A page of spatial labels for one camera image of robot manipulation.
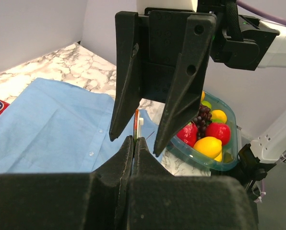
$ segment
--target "plastic container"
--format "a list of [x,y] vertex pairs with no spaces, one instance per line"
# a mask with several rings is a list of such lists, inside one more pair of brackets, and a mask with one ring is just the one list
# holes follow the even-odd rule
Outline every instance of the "plastic container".
[[167,146],[173,155],[182,159],[186,163],[199,168],[201,170],[209,171],[210,169],[218,171],[227,171],[236,166],[238,162],[238,137],[236,117],[231,108],[220,99],[205,92],[205,101],[210,102],[212,110],[223,110],[227,115],[227,125],[231,131],[231,138],[227,145],[223,146],[223,160],[222,162],[215,161],[200,152],[194,150],[189,145],[185,144],[177,136],[174,136]]

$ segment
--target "white marble surface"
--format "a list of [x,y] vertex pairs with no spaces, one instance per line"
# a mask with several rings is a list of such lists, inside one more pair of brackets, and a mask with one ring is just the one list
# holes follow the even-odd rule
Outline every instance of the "white marble surface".
[[[14,67],[0,74],[0,99],[12,103],[36,78],[64,81],[91,92],[107,93],[115,97],[116,66],[78,44],[57,50],[48,55]],[[161,103],[142,100],[152,120],[159,118]],[[162,165],[173,175],[208,175],[166,151]]]

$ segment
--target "folded shirt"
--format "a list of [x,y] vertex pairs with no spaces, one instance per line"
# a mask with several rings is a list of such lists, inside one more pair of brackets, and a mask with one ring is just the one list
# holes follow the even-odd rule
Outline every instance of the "folded shirt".
[[[53,80],[34,80],[0,115],[0,173],[91,172],[133,135],[133,118],[111,142],[114,100]],[[150,152],[158,126],[146,110],[142,136]]]

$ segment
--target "red apple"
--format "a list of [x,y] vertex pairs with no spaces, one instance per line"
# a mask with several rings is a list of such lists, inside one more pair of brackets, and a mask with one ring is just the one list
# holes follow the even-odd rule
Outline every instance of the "red apple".
[[187,124],[181,131],[177,133],[177,137],[187,145],[193,147],[196,142],[196,134],[198,129],[195,124]]
[[230,128],[223,123],[212,122],[206,129],[206,137],[214,137],[222,141],[222,146],[230,140]]

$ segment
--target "white wall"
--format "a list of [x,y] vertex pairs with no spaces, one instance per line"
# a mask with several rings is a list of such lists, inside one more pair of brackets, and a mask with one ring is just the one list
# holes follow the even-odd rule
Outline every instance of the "white wall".
[[0,72],[82,38],[87,0],[0,0]]
[[[244,0],[271,14],[286,18],[286,0]],[[136,0],[89,0],[82,45],[116,63],[115,13],[136,11]],[[239,10],[239,13],[250,15]],[[244,71],[210,61],[205,89],[234,110],[237,123],[250,137],[260,135],[286,108],[286,69]]]

